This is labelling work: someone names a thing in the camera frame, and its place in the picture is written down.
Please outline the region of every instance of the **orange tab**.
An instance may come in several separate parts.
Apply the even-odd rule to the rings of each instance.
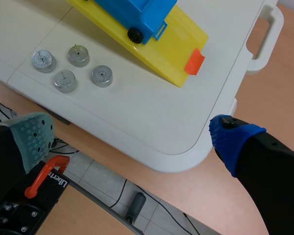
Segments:
[[[205,57],[196,48],[188,60],[184,71],[189,75],[196,75],[200,69],[200,66],[202,65],[202,62],[204,62],[204,59]]]

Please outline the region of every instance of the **blue rubber grip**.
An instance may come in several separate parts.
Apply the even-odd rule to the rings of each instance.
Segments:
[[[212,145],[215,150],[218,151],[231,175],[236,177],[236,163],[243,145],[250,137],[265,132],[266,129],[255,124],[247,124],[237,126],[233,129],[225,129],[221,123],[222,118],[231,118],[231,116],[218,115],[210,120],[209,132]]]

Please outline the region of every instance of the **blue gripper pad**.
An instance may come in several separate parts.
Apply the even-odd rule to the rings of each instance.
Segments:
[[[54,139],[51,117],[37,112],[12,118],[0,125],[11,130],[22,156],[24,170],[29,173],[51,148]]]
[[[265,128],[246,122],[237,125],[237,121],[229,115],[218,115],[211,119],[209,124],[212,145],[233,177],[236,162],[245,142],[251,136],[266,131]]]

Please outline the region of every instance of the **white plastic handle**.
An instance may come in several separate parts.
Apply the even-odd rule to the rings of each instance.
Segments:
[[[255,74],[267,65],[284,23],[284,17],[280,9],[269,2],[264,3],[259,17],[269,22],[269,29],[255,59],[249,63],[246,74]]]

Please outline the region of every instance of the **floor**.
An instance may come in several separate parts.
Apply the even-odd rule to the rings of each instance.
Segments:
[[[15,114],[10,110],[0,106],[2,111],[9,117]],[[1,120],[6,120],[6,117],[0,113]],[[59,152],[74,152],[76,149],[71,146],[66,146],[58,150]],[[49,153],[45,160],[50,159],[55,154]],[[106,167],[100,165],[93,159],[89,158],[81,152],[69,155],[71,160],[64,174],[72,181],[79,184],[81,187],[89,191],[108,206],[113,205],[122,190],[125,178],[110,171]],[[135,184],[127,181],[122,197],[119,203],[113,208],[115,212],[124,216],[127,208],[131,204],[134,196],[140,190]],[[184,217],[183,212],[173,207],[169,203],[152,195],[157,201],[152,200],[146,195],[146,203],[138,216],[134,226],[144,232],[145,235],[188,235],[182,230],[170,217],[170,215],[160,206],[158,202],[163,204],[173,217],[192,235],[197,235],[189,221]],[[190,218],[194,226],[201,235],[218,235],[219,233],[203,225],[199,221]]]

